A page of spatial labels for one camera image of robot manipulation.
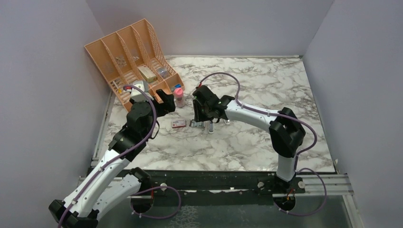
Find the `staple box tray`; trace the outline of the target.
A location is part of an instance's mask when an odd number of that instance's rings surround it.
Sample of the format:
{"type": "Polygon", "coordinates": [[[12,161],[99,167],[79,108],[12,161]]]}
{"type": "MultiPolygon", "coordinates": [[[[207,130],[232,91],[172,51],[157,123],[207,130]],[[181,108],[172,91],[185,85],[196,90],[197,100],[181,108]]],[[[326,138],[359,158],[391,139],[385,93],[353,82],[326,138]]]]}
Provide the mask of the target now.
{"type": "Polygon", "coordinates": [[[205,128],[204,122],[196,122],[195,120],[191,120],[189,126],[191,128],[199,128],[199,129],[205,128]]]}

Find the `long white stapler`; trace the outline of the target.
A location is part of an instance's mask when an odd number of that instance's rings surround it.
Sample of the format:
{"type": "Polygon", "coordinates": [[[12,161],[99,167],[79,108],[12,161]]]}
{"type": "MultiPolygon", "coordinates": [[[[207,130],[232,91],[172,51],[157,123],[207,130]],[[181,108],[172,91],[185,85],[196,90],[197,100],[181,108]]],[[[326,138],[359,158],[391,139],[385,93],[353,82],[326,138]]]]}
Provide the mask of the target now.
{"type": "Polygon", "coordinates": [[[213,125],[213,122],[209,122],[208,133],[209,133],[209,134],[213,134],[213,133],[214,133],[214,125],[213,125]]]}

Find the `red staple box sleeve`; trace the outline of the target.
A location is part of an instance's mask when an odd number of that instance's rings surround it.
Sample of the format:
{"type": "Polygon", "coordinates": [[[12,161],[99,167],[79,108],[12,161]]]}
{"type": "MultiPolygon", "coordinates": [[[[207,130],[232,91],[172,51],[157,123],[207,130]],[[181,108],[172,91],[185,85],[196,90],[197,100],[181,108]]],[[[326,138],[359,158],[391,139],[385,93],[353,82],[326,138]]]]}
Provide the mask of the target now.
{"type": "Polygon", "coordinates": [[[172,128],[182,128],[185,126],[186,126],[186,120],[184,119],[172,121],[172,128]]]}

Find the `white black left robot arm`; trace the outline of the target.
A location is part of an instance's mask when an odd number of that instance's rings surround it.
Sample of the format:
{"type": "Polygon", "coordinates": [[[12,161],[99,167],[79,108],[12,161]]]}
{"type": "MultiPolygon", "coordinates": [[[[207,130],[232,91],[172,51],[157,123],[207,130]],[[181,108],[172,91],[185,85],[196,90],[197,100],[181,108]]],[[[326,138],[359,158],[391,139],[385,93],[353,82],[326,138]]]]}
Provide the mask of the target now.
{"type": "Polygon", "coordinates": [[[156,94],[162,103],[146,92],[130,98],[132,106],[126,115],[126,124],[115,134],[96,167],[72,193],[49,205],[59,228],[95,228],[121,201],[130,195],[148,192],[150,176],[140,168],[131,169],[114,186],[109,184],[145,148],[157,118],[175,111],[173,94],[166,94],[162,89],[156,94]]]}

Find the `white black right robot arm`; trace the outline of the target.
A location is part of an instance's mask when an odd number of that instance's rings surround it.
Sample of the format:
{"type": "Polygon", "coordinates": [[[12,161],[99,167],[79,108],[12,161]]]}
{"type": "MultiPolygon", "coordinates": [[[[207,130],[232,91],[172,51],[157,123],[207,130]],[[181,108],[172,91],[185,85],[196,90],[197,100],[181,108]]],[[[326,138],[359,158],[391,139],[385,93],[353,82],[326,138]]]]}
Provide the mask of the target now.
{"type": "Polygon", "coordinates": [[[297,149],[302,145],[306,131],[291,109],[271,111],[248,106],[229,95],[219,98],[205,85],[197,87],[192,96],[196,122],[238,121],[268,132],[278,154],[274,187],[280,193],[293,188],[297,149]]]}

